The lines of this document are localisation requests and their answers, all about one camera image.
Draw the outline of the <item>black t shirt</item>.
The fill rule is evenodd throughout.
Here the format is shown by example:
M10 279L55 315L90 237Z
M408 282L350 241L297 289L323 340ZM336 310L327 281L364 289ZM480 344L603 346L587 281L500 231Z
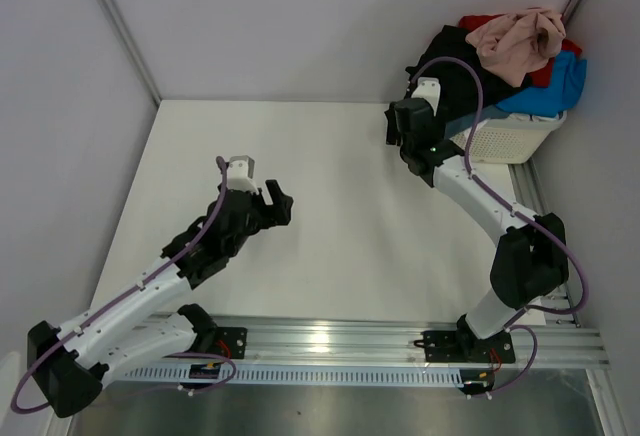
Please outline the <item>black t shirt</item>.
M467 63L479 77L483 89L481 121L504 119L508 114L497 108L497 104L532 85L526 75L519 87L512 87L500 77L485 70L476 49L466 42L469 33L464 28L445 25L434 36L417 63L405 71L412 80L415 73L427 62L439 57L454 57ZM436 115L446 122L445 136L451 138L471 127L477 110L477 88L473 77L461 66L451 62L440 62L427 68L422 77L436 78L441 94Z

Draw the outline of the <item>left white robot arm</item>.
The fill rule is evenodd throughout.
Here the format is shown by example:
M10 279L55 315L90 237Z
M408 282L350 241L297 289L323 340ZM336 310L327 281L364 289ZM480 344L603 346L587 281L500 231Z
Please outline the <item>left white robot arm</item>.
M265 189L221 189L205 215L161 251L130 288L99 309L54 326L42 321L27 335L28 377L60 418L93 403L113 381L164 357L203 358L208 387L223 366L244 357L247 331L221 327L200 305L181 306L166 320L145 320L221 272L249 237L291 221L294 200L275 180Z

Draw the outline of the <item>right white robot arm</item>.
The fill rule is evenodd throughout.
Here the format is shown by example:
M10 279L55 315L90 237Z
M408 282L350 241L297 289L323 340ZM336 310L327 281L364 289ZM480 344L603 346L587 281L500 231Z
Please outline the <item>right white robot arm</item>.
M427 100L393 102L385 116L387 142L398 146L409 171L458 204L495 245L487 294L458 319L455 330L426 331L415 346L429 362L514 362L508 324L568 279L568 258L557 246L565 240L563 222L554 214L505 208L504 196L489 194L464 151L445 138Z

